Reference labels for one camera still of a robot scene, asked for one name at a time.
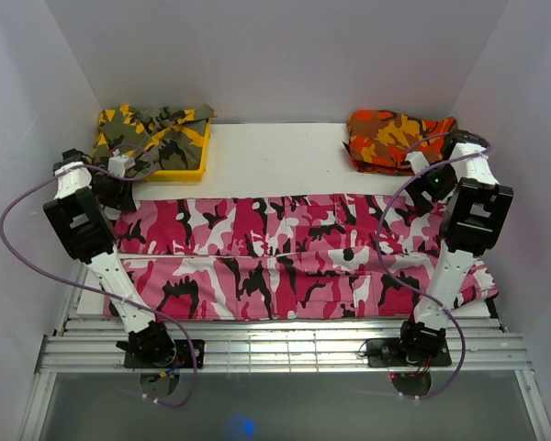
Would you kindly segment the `pink camouflage trousers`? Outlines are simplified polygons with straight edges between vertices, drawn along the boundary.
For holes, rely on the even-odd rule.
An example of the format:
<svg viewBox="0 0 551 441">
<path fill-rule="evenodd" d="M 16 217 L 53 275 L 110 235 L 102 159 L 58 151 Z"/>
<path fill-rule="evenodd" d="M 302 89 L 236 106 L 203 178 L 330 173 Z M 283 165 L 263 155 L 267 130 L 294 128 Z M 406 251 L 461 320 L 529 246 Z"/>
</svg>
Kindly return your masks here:
<svg viewBox="0 0 551 441">
<path fill-rule="evenodd" d="M 444 205 L 330 194 L 144 200 L 113 223 L 145 303 L 179 321 L 402 316 L 428 287 Z"/>
</svg>

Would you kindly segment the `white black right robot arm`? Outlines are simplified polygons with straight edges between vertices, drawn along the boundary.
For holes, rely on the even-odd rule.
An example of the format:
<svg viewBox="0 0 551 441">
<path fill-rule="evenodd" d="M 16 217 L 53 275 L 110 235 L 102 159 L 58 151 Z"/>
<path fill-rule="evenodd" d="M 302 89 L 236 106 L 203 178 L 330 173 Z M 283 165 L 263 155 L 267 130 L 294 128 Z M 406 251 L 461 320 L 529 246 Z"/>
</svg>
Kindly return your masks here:
<svg viewBox="0 0 551 441">
<path fill-rule="evenodd" d="M 493 248 L 513 200 L 513 189 L 502 185 L 489 167 L 489 143 L 466 130 L 444 136 L 444 164 L 430 165 L 422 152 L 408 151 L 406 161 L 418 174 L 406 187 L 417 213 L 428 213 L 446 201 L 438 243 L 439 258 L 426 293 L 402 324 L 396 342 L 399 359 L 408 365 L 430 365 L 445 356 L 447 311 L 454 308 L 465 278 L 482 255 Z"/>
</svg>

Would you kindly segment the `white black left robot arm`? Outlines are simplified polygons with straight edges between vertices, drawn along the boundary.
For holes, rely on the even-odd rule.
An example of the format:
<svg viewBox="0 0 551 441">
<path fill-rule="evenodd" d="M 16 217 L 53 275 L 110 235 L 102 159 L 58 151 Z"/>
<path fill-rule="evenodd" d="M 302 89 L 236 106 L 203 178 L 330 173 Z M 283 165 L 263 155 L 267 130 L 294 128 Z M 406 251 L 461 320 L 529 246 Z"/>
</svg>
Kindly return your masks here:
<svg viewBox="0 0 551 441">
<path fill-rule="evenodd" d="M 132 183 L 124 179 L 129 159 L 115 157 L 112 175 L 90 165 L 85 153 L 64 152 L 53 166 L 56 195 L 43 205 L 43 211 L 67 254 L 82 262 L 100 288 L 113 295 L 112 310 L 127 334 L 117 347 L 147 366 L 167 368 L 177 358 L 176 345 L 166 326 L 144 309 L 144 300 L 121 264 L 118 239 L 105 213 L 106 208 L 136 209 Z"/>
</svg>

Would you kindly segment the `orange camouflage folded trousers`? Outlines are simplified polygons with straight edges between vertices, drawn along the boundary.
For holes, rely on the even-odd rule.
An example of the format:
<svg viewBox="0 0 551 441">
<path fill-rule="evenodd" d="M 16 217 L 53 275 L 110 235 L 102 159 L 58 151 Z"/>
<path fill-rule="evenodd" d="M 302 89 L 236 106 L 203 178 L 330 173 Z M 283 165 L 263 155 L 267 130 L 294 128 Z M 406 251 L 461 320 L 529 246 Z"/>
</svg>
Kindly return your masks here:
<svg viewBox="0 0 551 441">
<path fill-rule="evenodd" d="M 412 175 L 407 150 L 415 146 L 429 164 L 444 159 L 444 137 L 457 129 L 456 119 L 419 119 L 389 110 L 361 109 L 346 120 L 343 147 L 359 173 Z"/>
</svg>

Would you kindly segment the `aluminium rail frame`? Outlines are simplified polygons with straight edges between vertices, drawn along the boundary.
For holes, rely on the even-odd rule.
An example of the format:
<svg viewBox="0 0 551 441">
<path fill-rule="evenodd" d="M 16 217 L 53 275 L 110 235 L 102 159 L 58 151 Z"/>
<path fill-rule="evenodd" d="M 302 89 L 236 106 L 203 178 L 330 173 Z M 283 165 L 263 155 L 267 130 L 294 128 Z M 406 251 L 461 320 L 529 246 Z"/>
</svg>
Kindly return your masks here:
<svg viewBox="0 0 551 441">
<path fill-rule="evenodd" d="M 62 373 L 113 373 L 127 370 L 116 341 L 123 336 L 118 319 L 103 315 L 105 300 L 92 292 L 96 279 L 77 269 L 66 293 L 54 334 L 44 338 L 20 439 L 38 440 L 43 432 L 57 377 Z M 534 434 L 551 440 L 551 424 L 537 388 L 532 362 L 519 333 L 508 333 L 490 313 L 486 302 L 468 304 L 455 312 L 465 334 L 455 329 L 447 342 L 452 356 L 466 355 L 469 371 L 511 371 L 520 389 Z M 399 318 L 334 322 L 190 322 L 186 329 L 205 341 L 204 373 L 325 373 L 367 369 L 357 356 L 360 344 L 390 337 Z"/>
</svg>

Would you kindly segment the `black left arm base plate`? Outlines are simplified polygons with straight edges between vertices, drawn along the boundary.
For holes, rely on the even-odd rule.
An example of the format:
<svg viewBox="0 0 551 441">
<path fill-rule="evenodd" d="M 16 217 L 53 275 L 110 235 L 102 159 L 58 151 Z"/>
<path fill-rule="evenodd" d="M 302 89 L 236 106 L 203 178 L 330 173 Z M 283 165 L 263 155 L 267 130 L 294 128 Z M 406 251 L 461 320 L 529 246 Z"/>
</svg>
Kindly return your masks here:
<svg viewBox="0 0 551 441">
<path fill-rule="evenodd" d="M 192 346 L 196 360 L 193 360 L 189 344 L 186 339 L 174 339 L 174 343 L 165 348 L 162 352 L 156 351 L 154 358 L 139 359 L 133 354 L 126 353 L 122 367 L 124 368 L 149 368 L 149 369 L 170 369 L 170 368 L 202 368 L 204 365 L 206 341 L 193 339 Z"/>
</svg>

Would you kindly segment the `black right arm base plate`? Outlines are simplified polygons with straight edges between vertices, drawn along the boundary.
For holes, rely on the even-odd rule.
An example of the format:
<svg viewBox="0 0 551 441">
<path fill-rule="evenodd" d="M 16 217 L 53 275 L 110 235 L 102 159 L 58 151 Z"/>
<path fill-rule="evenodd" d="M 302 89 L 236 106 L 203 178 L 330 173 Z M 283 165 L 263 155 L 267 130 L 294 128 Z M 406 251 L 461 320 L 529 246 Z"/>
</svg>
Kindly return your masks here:
<svg viewBox="0 0 551 441">
<path fill-rule="evenodd" d="M 367 359 L 370 368 L 443 368 L 452 365 L 446 345 L 436 356 L 432 356 L 428 352 L 408 348 L 398 337 L 368 339 L 358 352 Z"/>
</svg>

